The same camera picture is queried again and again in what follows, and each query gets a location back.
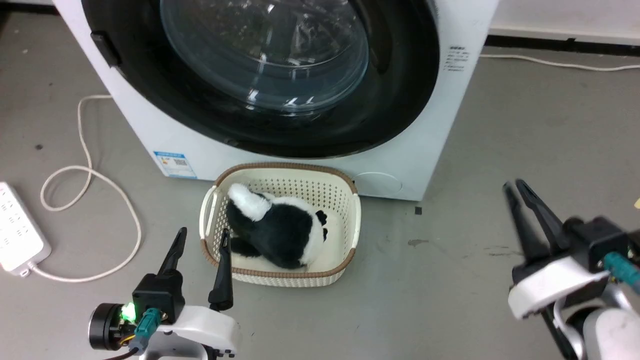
power strip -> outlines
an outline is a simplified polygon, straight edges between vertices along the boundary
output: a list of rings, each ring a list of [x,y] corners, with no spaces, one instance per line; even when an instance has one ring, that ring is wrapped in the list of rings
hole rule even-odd
[[[51,253],[15,190],[0,182],[0,265],[13,275],[25,277],[29,264],[37,264]]]

gray floor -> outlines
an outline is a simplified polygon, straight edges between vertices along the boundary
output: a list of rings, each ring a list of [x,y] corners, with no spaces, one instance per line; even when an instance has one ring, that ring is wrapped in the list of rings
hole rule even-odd
[[[640,61],[518,52],[599,66]],[[481,60],[418,204],[422,215],[414,215],[415,203],[364,199],[356,257],[327,288],[234,283],[236,304],[228,313],[242,327],[238,358],[559,359],[542,320],[516,322],[509,313],[511,267],[520,257],[500,188],[523,177],[560,217],[605,214],[637,227],[639,83],[640,71]],[[103,271],[133,244],[122,200],[99,180],[62,213],[48,213],[38,199],[51,172],[85,163],[76,104],[104,92],[60,18],[15,14],[6,21],[0,35],[0,180],[16,187],[51,242],[54,251],[42,267],[55,274]],[[206,304],[214,268],[200,253],[196,229],[210,184],[163,177],[113,102],[93,102],[85,114],[97,169],[129,194],[144,244],[129,266],[88,284],[0,274],[3,359],[112,356],[88,346],[89,314],[98,303],[127,301],[140,277],[160,265],[180,226],[190,230],[179,266],[184,296],[189,304]],[[52,191],[55,204],[66,203],[84,181],[82,174],[62,178]]]

washing machine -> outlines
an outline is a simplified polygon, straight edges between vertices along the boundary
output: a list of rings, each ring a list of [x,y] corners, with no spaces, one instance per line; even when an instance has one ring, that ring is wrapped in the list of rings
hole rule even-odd
[[[421,200],[498,0],[54,2],[162,174],[307,163]]]

energy label sticker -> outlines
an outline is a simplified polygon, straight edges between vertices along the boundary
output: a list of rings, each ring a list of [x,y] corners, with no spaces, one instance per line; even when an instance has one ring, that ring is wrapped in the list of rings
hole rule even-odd
[[[193,172],[189,161],[183,154],[175,152],[154,151],[160,165],[167,175],[170,177],[182,177],[184,179],[198,179],[196,173]]]

white cable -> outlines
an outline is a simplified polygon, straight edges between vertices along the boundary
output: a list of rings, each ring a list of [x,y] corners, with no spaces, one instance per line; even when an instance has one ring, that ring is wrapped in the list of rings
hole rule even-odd
[[[515,55],[515,54],[481,54],[481,58],[493,58],[493,59],[519,59],[519,60],[527,60],[533,61],[534,63],[540,63],[543,65],[551,65],[557,67],[570,67],[573,69],[582,69],[582,70],[590,70],[590,71],[620,71],[620,70],[630,70],[630,69],[640,69],[639,65],[625,65],[619,67],[592,67],[586,65],[577,65],[577,64],[566,64],[566,63],[554,63],[552,61],[541,60],[536,58],[530,58],[528,56]]]
[[[138,235],[137,235],[137,238],[136,238],[136,245],[133,247],[133,250],[131,251],[131,254],[129,254],[129,256],[122,263],[120,263],[118,266],[112,268],[111,270],[105,271],[105,272],[103,272],[101,274],[94,275],[94,276],[89,276],[89,277],[83,277],[83,278],[80,278],[80,279],[69,279],[69,278],[66,278],[66,277],[60,277],[60,276],[51,275],[51,274],[48,274],[47,272],[44,272],[42,269],[38,268],[38,266],[36,264],[33,264],[33,263],[29,264],[29,267],[33,270],[34,273],[36,273],[38,275],[41,275],[41,276],[44,276],[44,277],[46,277],[48,279],[55,280],[55,281],[61,281],[61,282],[87,282],[87,281],[93,281],[93,280],[101,279],[101,278],[103,278],[105,276],[108,276],[108,275],[111,275],[114,272],[118,271],[119,269],[123,268],[126,264],[128,264],[131,261],[131,259],[133,259],[133,257],[138,252],[138,249],[140,248],[140,243],[142,242],[142,230],[141,230],[141,227],[140,227],[140,220],[138,219],[136,211],[133,209],[133,205],[131,205],[131,201],[129,201],[129,198],[127,197],[127,195],[124,193],[124,191],[122,191],[122,189],[116,183],[114,183],[108,177],[100,174],[99,172],[97,172],[97,171],[95,171],[93,169],[93,163],[91,161],[91,155],[89,154],[89,149],[87,149],[86,143],[84,142],[84,136],[83,136],[83,132],[82,132],[82,105],[83,105],[83,103],[85,101],[91,100],[91,99],[110,99],[110,98],[111,98],[110,95],[91,95],[91,96],[83,97],[80,100],[80,102],[78,103],[78,109],[77,109],[78,133],[80,134],[80,142],[82,143],[82,148],[84,149],[84,154],[86,155],[87,166],[84,167],[84,166],[81,166],[81,165],[71,165],[71,166],[63,167],[63,168],[59,169],[58,171],[54,172],[53,174],[51,174],[49,176],[49,178],[47,178],[47,180],[44,182],[44,184],[42,185],[42,189],[40,190],[40,202],[42,203],[42,206],[44,206],[44,208],[49,210],[49,211],[63,211],[63,210],[66,210],[66,209],[70,208],[71,206],[73,206],[84,195],[86,190],[89,188],[89,184],[91,183],[91,176],[95,175],[95,176],[99,177],[100,179],[104,180],[107,184],[111,185],[120,194],[120,196],[122,196],[122,198],[124,199],[124,202],[127,204],[127,207],[129,208],[129,211],[131,212],[131,216],[133,217],[133,221],[136,223],[136,230],[138,232]],[[60,175],[61,173],[65,172],[65,171],[70,171],[70,170],[82,170],[82,171],[86,171],[88,173],[88,175],[86,177],[86,181],[84,182],[84,186],[83,186],[82,190],[80,190],[78,195],[75,197],[75,199],[71,200],[71,202],[69,202],[67,205],[54,208],[54,207],[50,206],[49,204],[47,204],[47,201],[44,199],[44,192],[45,192],[45,190],[47,188],[47,185],[49,185],[49,183],[51,182],[51,180],[53,180],[54,177]]]

